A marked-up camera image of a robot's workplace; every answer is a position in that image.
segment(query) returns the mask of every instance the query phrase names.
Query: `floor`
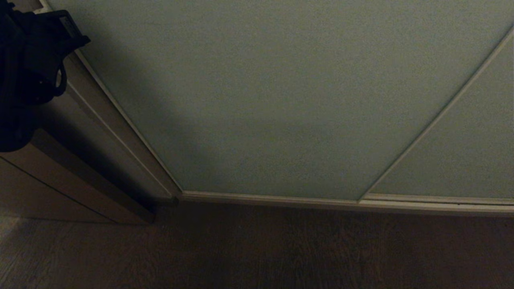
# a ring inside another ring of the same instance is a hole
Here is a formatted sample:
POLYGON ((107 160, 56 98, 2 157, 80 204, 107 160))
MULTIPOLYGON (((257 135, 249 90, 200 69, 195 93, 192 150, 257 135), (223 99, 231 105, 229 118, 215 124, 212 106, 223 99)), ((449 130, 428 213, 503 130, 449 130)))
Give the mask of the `floor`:
POLYGON ((1 288, 513 288, 514 219, 182 203, 151 226, 0 218, 1 288))

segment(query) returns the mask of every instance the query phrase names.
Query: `door panel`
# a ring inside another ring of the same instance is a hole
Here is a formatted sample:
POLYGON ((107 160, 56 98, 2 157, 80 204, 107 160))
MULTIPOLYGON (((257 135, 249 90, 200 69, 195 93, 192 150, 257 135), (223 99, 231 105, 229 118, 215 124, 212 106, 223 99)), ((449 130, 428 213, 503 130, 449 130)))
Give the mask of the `door panel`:
POLYGON ((147 224, 154 217, 44 130, 37 130, 23 149, 2 157, 116 223, 147 224))
POLYGON ((111 223, 0 158, 0 213, 67 221, 111 223))

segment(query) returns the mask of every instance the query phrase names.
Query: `dark wood floor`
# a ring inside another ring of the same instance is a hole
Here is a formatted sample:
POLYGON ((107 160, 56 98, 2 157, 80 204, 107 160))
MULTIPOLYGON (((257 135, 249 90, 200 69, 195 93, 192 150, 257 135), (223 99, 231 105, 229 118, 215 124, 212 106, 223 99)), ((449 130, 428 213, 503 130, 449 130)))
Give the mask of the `dark wood floor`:
POLYGON ((514 288, 514 219, 236 205, 0 218, 1 288, 514 288))

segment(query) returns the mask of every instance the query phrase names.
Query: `white trim strip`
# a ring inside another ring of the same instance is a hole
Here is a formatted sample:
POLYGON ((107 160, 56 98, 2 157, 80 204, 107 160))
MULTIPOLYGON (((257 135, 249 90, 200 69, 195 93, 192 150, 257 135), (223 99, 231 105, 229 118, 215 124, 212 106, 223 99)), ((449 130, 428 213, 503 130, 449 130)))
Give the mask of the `white trim strip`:
POLYGON ((171 197, 174 197, 175 195, 170 192, 165 185, 163 185, 161 183, 161 181, 159 180, 158 177, 156 177, 152 171, 150 169, 148 169, 147 166, 145 166, 145 164, 137 157, 137 155, 131 150, 131 148, 123 141, 123 139, 121 139, 118 134, 107 124, 107 122, 104 121, 104 119, 102 118, 102 116, 100 116, 93 107, 91 107, 91 105, 89 105, 89 103, 87 102, 87 100, 82 97, 82 95, 80 94, 80 92, 73 86, 73 84, 71 82, 68 81, 68 87, 70 87, 72 89, 72 93, 74 93, 77 97, 80 98, 80 100, 82 100, 82 103, 85 104, 87 106, 87 108, 89 109, 90 112, 92 112, 96 118, 98 118, 98 120, 104 125, 104 127, 110 132, 111 135, 113 135, 120 144, 122 144, 125 149, 130 153, 130 155, 137 161, 137 163, 139 163, 139 165, 150 175, 152 176, 152 178, 157 182, 159 183, 159 185, 165 190, 166 193, 168 193, 168 195, 170 195, 171 197))
POLYGON ((352 211, 388 211, 409 213, 435 212, 445 214, 485 213, 489 215, 514 214, 513 205, 443 204, 379 200, 362 200, 360 202, 357 202, 321 198, 262 196, 198 191, 184 191, 180 199, 189 202, 228 203, 240 205, 267 205, 320 209, 342 209, 352 211))
POLYGON ((487 198, 487 197, 446 197, 424 195, 398 195, 369 193, 364 200, 368 201, 393 201, 414 203, 439 203, 439 204, 468 204, 468 205, 514 205, 511 198, 487 198))
MULTIPOLYGON (((46 0, 39 0, 39 2, 41 3, 41 5, 43 6, 42 9, 38 9, 35 11, 35 13, 44 13, 44 12, 49 12, 49 11, 53 11, 52 7, 46 2, 46 0)), ((102 91, 104 92, 104 94, 107 96, 107 98, 111 101, 111 103, 114 105, 114 107, 119 111, 119 113, 121 114, 121 116, 123 117, 123 119, 125 119, 125 121, 128 123, 128 125, 131 127, 131 129, 136 133, 136 135, 139 137, 139 139, 141 139, 141 141, 143 142, 143 144, 145 145, 145 147, 150 151, 150 153, 154 156, 154 158, 157 160, 157 162, 160 164, 160 166, 162 167, 162 169, 166 172, 166 174, 171 178, 171 180, 173 180, 173 182, 175 183, 175 185, 179 188, 180 191, 183 191, 183 188, 180 186, 179 182, 177 182, 177 180, 173 177, 173 175, 171 174, 170 170, 168 170, 168 168, 166 167, 166 165, 164 164, 164 162, 161 160, 161 158, 157 155, 157 153, 153 150, 153 148, 150 146, 150 144, 148 143, 148 141, 143 137, 143 135, 139 132, 139 130, 137 129, 137 127, 134 125, 134 123, 132 123, 132 121, 130 120, 129 116, 125 113, 125 111, 121 108, 120 104, 114 99, 113 95, 110 93, 110 91, 107 89, 107 87, 105 86, 105 84, 102 82, 102 80, 100 79, 100 77, 98 77, 98 75, 96 74, 96 72, 93 70, 93 68, 91 67, 91 65, 89 64, 89 62, 86 60, 86 58, 84 57, 84 55, 82 54, 82 52, 80 51, 80 49, 77 49, 75 50, 75 54, 77 55, 77 57, 80 59, 80 61, 82 62, 82 64, 84 64, 84 67, 87 69, 87 71, 89 72, 89 74, 91 74, 91 76, 93 77, 93 79, 96 81, 96 83, 98 84, 98 86, 102 89, 102 91)), ((77 95, 84 100, 84 103, 87 104, 87 102, 85 101, 85 99, 78 93, 78 91, 74 88, 74 91, 77 93, 77 95)), ((100 116, 91 108, 91 111, 93 111, 95 113, 95 115, 98 116, 98 118, 107 126, 107 128, 109 129, 109 131, 111 131, 114 136, 120 140, 120 142, 130 151, 130 153, 137 159, 137 161, 142 165, 144 166, 144 168, 152 175, 153 178, 155 178, 159 184, 162 186, 162 183, 158 180, 158 178, 156 178, 151 172, 150 170, 148 170, 148 168, 137 158, 137 156, 128 148, 128 146, 118 137, 118 135, 116 135, 114 133, 114 131, 100 118, 100 116)), ((171 195, 171 196, 174 196, 170 191, 166 190, 166 192, 171 195)))
POLYGON ((367 198, 367 195, 370 194, 373 189, 412 151, 412 149, 434 128, 434 126, 444 117, 444 115, 450 111, 450 109, 462 98, 469 87, 482 75, 485 69, 490 65, 490 63, 498 56, 500 51, 505 47, 508 41, 512 39, 514 35, 514 27, 510 29, 507 35, 503 38, 503 40, 498 44, 498 46, 493 50, 493 52, 487 57, 487 59, 482 63, 480 68, 473 74, 473 76, 468 80, 468 82, 462 87, 462 89, 453 97, 453 99, 439 112, 439 114, 434 118, 434 120, 419 134, 414 141, 407 147, 402 154, 386 169, 386 171, 366 190, 366 192, 360 197, 359 201, 363 201, 367 198))

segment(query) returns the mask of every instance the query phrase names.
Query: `light blue panel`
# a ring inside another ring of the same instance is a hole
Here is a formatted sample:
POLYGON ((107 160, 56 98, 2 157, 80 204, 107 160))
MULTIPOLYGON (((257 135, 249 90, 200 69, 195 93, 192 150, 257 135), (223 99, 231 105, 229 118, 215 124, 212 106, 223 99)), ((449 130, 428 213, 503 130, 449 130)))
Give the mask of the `light blue panel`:
POLYGON ((186 190, 349 200, 514 20, 512 0, 50 3, 186 190))
POLYGON ((514 197, 512 39, 372 193, 514 197))

